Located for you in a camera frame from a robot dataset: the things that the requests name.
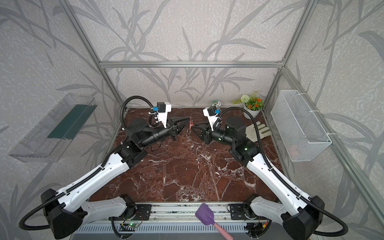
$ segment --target clear plastic tray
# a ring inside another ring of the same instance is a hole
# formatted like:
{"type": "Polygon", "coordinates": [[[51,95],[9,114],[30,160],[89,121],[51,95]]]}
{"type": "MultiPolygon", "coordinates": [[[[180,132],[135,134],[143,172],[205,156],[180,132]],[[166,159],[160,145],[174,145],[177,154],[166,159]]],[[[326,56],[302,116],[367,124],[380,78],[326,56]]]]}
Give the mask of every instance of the clear plastic tray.
{"type": "Polygon", "coordinates": [[[9,153],[23,162],[57,162],[97,105],[68,93],[9,153]]]}

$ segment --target wire basket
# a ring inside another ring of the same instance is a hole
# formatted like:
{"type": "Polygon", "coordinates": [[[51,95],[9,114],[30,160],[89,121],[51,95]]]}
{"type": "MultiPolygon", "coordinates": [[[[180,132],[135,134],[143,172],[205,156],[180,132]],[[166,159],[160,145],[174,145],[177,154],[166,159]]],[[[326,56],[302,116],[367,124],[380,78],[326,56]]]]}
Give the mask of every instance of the wire basket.
{"type": "Polygon", "coordinates": [[[293,162],[310,161],[332,143],[297,90],[281,90],[271,115],[293,162]]]}

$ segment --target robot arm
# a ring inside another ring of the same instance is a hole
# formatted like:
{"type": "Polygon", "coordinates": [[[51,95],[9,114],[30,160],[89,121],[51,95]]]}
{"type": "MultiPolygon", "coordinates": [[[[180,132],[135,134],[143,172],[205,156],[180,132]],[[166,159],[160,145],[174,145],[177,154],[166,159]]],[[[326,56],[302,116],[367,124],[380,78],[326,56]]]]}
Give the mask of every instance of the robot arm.
{"type": "Polygon", "coordinates": [[[256,216],[263,216],[271,219],[283,225],[293,239],[308,239],[313,233],[329,237],[341,236],[347,233],[347,225],[326,212],[324,202],[318,196],[310,197],[299,189],[269,161],[262,149],[246,137],[245,126],[240,117],[228,117],[225,130],[221,130],[222,113],[217,111],[216,107],[206,108],[203,112],[208,117],[209,122],[195,124],[191,129],[206,144],[210,144],[212,140],[215,140],[230,145],[229,152],[231,155],[256,174],[281,202],[268,201],[255,194],[243,203],[248,218],[254,219],[256,216]],[[343,229],[335,233],[316,232],[317,227],[322,222],[323,214],[333,217],[332,219],[341,224],[343,229]]]}
{"type": "Polygon", "coordinates": [[[130,218],[134,215],[136,205],[128,196],[97,202],[89,202],[87,199],[110,180],[140,162],[147,155],[145,148],[163,141],[167,137],[171,137],[175,141],[176,136],[190,122],[190,117],[167,118],[168,112],[171,111],[169,103],[157,103],[156,107],[152,107],[147,99],[140,96],[133,96],[124,102],[121,116],[124,114],[125,106],[129,100],[135,98],[149,103],[150,114],[154,115],[156,122],[161,121],[162,124],[149,127],[145,119],[137,118],[125,126],[122,117],[123,130],[127,133],[126,140],[111,150],[100,165],[78,180],[57,191],[48,189],[42,193],[42,204],[20,220],[19,227],[21,229],[41,230],[50,228],[56,239],[62,239],[83,224],[108,217],[130,218]],[[28,226],[25,224],[26,220],[40,209],[43,209],[48,225],[28,226]]]}

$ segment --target brown marble surface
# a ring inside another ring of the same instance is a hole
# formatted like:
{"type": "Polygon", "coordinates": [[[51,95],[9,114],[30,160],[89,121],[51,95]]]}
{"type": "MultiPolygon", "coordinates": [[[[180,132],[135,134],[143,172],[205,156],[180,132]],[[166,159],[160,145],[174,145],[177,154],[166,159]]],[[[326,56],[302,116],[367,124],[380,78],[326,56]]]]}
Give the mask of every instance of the brown marble surface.
{"type": "MultiPolygon", "coordinates": [[[[251,124],[240,111],[223,116],[241,116],[246,126],[251,124]]],[[[168,117],[192,116],[193,123],[206,122],[201,108],[173,108],[168,117]]],[[[125,119],[148,118],[148,109],[130,109],[125,119]]],[[[265,123],[262,113],[257,121],[265,123]]],[[[118,134],[116,144],[125,138],[118,134]]],[[[270,161],[282,171],[271,137],[262,139],[270,161]]],[[[136,166],[120,174],[98,190],[91,201],[105,200],[128,194],[135,202],[213,202],[243,201],[253,193],[275,200],[274,193],[254,173],[237,162],[229,153],[230,146],[212,141],[205,145],[194,132],[186,128],[177,141],[167,138],[160,145],[148,148],[148,155],[136,166]]]]}

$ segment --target leaf pattern wallpaper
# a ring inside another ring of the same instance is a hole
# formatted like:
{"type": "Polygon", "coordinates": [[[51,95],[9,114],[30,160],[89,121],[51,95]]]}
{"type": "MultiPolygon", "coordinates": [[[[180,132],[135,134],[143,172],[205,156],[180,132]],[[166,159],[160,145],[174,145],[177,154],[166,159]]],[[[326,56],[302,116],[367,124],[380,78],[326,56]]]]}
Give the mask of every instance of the leaf pattern wallpaper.
{"type": "MultiPolygon", "coordinates": [[[[307,0],[70,3],[103,61],[279,61],[307,0]]],[[[215,99],[228,106],[239,94],[259,91],[266,96],[277,70],[107,71],[122,98],[140,93],[152,102],[169,101],[176,106],[206,106],[215,99]]]]}
{"type": "MultiPolygon", "coordinates": [[[[288,68],[384,197],[384,1],[319,1],[288,68]]],[[[291,89],[281,78],[279,90],[291,89]]],[[[280,149],[285,149],[275,134],[280,149]]],[[[384,239],[384,229],[330,148],[309,162],[291,162],[290,177],[326,209],[341,217],[350,232],[340,239],[384,239]]],[[[339,229],[325,219],[323,231],[339,229]]]]}
{"type": "MultiPolygon", "coordinates": [[[[119,105],[58,3],[0,1],[0,239],[51,240],[18,222],[58,189],[98,165],[118,127],[119,105]],[[21,162],[8,152],[67,94],[95,97],[94,113],[56,163],[21,162]]],[[[30,224],[45,225],[42,213],[30,224]]]]}

